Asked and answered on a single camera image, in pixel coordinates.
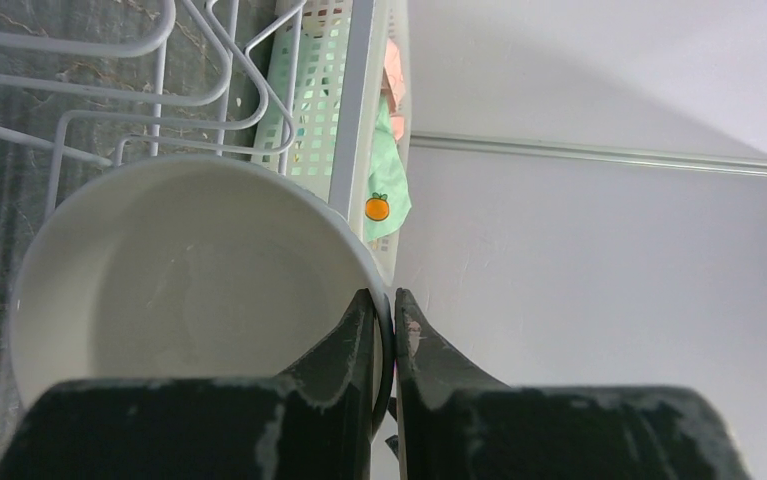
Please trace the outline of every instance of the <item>white dish rack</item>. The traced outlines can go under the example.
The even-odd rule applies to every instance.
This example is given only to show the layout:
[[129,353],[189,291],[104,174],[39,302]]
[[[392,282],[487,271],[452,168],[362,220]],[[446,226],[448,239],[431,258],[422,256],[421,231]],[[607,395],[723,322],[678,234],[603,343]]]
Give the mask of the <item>white dish rack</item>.
[[[223,23],[216,18],[213,7],[218,1],[230,3],[229,18]],[[175,22],[177,3],[192,17],[206,41],[218,52],[219,81],[208,91],[199,95],[176,95],[163,92],[167,42],[171,32],[178,27]],[[90,162],[104,168],[112,168],[122,163],[124,150],[129,143],[148,142],[150,155],[157,155],[160,144],[170,144],[197,150],[211,150],[218,155],[225,152],[253,155],[254,161],[263,163],[262,158],[276,157],[274,170],[288,173],[289,178],[312,190],[326,200],[332,208],[345,217],[352,230],[362,238],[364,205],[367,197],[371,139],[376,122],[378,100],[380,97],[383,62],[387,38],[391,38],[401,51],[407,95],[399,106],[400,113],[406,120],[406,132],[399,142],[399,152],[404,163],[407,160],[410,127],[409,99],[409,43],[406,0],[296,0],[278,5],[280,15],[266,29],[254,36],[243,46],[236,44],[236,22],[239,13],[239,0],[207,0],[195,5],[194,0],[160,0],[159,12],[152,30],[143,38],[120,45],[88,43],[74,40],[59,40],[49,37],[30,36],[14,33],[0,33],[1,47],[39,50],[45,52],[81,55],[101,58],[134,58],[148,54],[156,55],[156,67],[152,79],[145,79],[151,89],[131,91],[67,83],[58,79],[38,79],[0,74],[1,86],[13,86],[29,90],[65,93],[86,97],[99,97],[131,102],[152,104],[152,115],[136,115],[110,111],[72,110],[65,113],[53,139],[37,138],[22,132],[0,127],[0,139],[26,145],[36,149],[52,151],[50,179],[46,195],[45,214],[49,216],[56,208],[60,169],[63,158]],[[320,152],[322,166],[316,170],[292,170],[286,168],[289,158],[299,148],[296,141],[298,129],[292,120],[297,109],[295,99],[303,97],[307,90],[300,85],[295,92],[295,72],[298,65],[299,40],[303,15],[321,10],[330,12],[331,18],[323,24],[322,33],[327,38],[336,32],[338,42],[332,44],[329,58],[333,68],[338,68],[340,97],[336,104],[329,107],[326,121],[322,121],[320,145],[329,149]],[[291,33],[288,45],[287,91],[275,92],[256,68],[250,58],[250,51],[264,39],[284,31]],[[253,115],[242,120],[228,121],[229,86],[234,68],[241,69],[256,86],[259,93],[259,105]],[[217,102],[218,111],[215,120],[178,118],[163,116],[165,107],[199,107]],[[240,130],[257,125],[270,111],[276,109],[284,128],[279,139],[269,142],[257,142],[254,147],[226,145],[224,132]],[[69,125],[75,120],[93,120],[97,122],[129,122],[149,126],[147,134],[126,134],[117,142],[111,155],[69,148],[65,145]],[[215,130],[215,141],[196,141],[160,135],[160,127]],[[304,132],[311,147],[315,139]],[[386,283],[391,283],[394,275],[398,234],[389,235],[368,244],[375,257],[381,275]]]

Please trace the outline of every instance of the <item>white wall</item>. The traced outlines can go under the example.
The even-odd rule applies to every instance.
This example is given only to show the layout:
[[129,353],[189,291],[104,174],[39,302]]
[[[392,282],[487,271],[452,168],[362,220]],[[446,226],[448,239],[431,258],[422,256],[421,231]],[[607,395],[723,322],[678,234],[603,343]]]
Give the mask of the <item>white wall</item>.
[[767,479],[767,178],[410,154],[395,285],[458,349],[512,384],[695,388]]
[[416,130],[767,156],[767,0],[409,7]]

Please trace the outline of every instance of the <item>gray marble surface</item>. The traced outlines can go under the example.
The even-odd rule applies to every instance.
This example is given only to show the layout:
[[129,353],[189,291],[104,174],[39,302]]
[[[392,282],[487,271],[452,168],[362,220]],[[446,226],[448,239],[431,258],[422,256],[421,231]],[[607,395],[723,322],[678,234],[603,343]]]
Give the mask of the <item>gray marble surface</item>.
[[[46,35],[94,42],[132,41],[152,28],[155,0],[0,0],[0,31]],[[226,25],[228,2],[216,6]],[[274,18],[274,0],[241,0],[237,38],[244,42]],[[270,45],[255,50],[254,60],[264,68]],[[188,13],[178,5],[177,25],[169,37],[165,89],[169,93],[205,91],[217,79],[215,54]],[[119,89],[151,89],[155,54],[134,59],[98,59],[54,55],[0,47],[0,73],[98,85]],[[257,94],[247,78],[236,73],[231,86],[231,118],[244,118],[256,106]],[[235,99],[242,99],[236,107]],[[149,114],[150,105],[115,100],[80,98],[42,91],[0,87],[0,126],[52,139],[56,122],[67,110],[89,109]],[[165,115],[212,119],[216,105],[199,108],[166,107]],[[120,135],[146,132],[144,125],[80,121],[72,125],[68,145],[108,156]],[[214,132],[162,129],[164,136],[212,139]],[[252,130],[227,132],[226,142],[249,145]],[[129,147],[127,158],[147,151],[147,145]],[[181,151],[162,147],[162,151]],[[42,223],[50,153],[0,141],[0,453],[8,444],[22,414],[11,375],[5,332],[10,285],[35,232]],[[60,199],[89,179],[102,174],[97,167],[66,159],[61,175]]]

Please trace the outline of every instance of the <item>bowl rim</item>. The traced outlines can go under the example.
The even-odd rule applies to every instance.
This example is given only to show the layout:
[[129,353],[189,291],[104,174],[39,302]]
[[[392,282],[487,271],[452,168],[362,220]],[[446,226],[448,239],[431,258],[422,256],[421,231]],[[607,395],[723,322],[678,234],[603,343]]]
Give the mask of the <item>bowl rim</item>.
[[39,228],[36,235],[30,242],[29,247],[24,253],[21,259],[21,264],[18,269],[14,281],[12,282],[12,290],[10,292],[9,309],[8,309],[8,327],[6,329],[8,341],[7,348],[9,349],[10,368],[13,372],[13,377],[18,391],[18,398],[21,405],[24,408],[31,406],[38,397],[28,401],[26,389],[21,387],[20,381],[17,375],[16,365],[20,363],[20,359],[16,355],[16,337],[15,332],[15,319],[18,316],[18,310],[21,301],[22,286],[27,281],[30,271],[28,265],[33,262],[41,254],[43,248],[44,239],[50,235],[51,226],[54,225],[59,218],[63,218],[67,215],[73,214],[74,211],[79,209],[83,202],[87,199],[91,199],[96,192],[107,187],[109,183],[114,183],[123,176],[138,175],[142,171],[150,171],[155,168],[167,168],[175,165],[191,165],[201,164],[207,167],[219,167],[229,170],[235,170],[242,175],[248,175],[249,177],[256,178],[257,180],[268,182],[271,186],[281,189],[292,197],[304,202],[312,207],[312,209],[319,214],[319,216],[325,220],[327,226],[333,229],[340,239],[343,246],[347,247],[351,255],[357,260],[363,276],[368,283],[368,290],[371,293],[374,301],[375,308],[377,310],[378,322],[376,329],[379,335],[375,335],[375,351],[377,346],[380,346],[381,351],[381,365],[378,369],[377,359],[374,360],[374,379],[373,389],[376,387],[378,394],[376,395],[376,401],[373,406],[375,417],[377,411],[382,408],[385,413],[386,403],[391,395],[392,389],[392,375],[391,372],[394,368],[394,355],[391,352],[392,342],[389,338],[387,330],[391,330],[391,306],[389,305],[389,299],[385,294],[383,279],[374,263],[371,252],[360,241],[360,239],[353,233],[348,225],[347,221],[335,210],[330,208],[326,202],[315,196],[312,192],[304,189],[296,183],[288,180],[287,178],[279,175],[267,168],[252,164],[243,160],[226,158],[218,155],[210,154],[177,154],[177,155],[164,155],[158,157],[150,157],[141,160],[137,160],[131,163],[124,164],[119,167],[113,168],[111,171],[104,172],[100,176],[93,178],[79,187],[74,193],[69,195],[53,213],[45,218],[41,228]]

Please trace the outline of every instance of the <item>orange sticker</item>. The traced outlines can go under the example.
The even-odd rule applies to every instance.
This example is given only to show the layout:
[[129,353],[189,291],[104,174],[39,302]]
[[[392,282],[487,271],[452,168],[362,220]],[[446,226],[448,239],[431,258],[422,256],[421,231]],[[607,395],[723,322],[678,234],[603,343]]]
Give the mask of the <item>orange sticker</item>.
[[388,195],[372,193],[371,198],[365,202],[365,216],[375,222],[382,222],[389,218],[389,202],[386,199]]

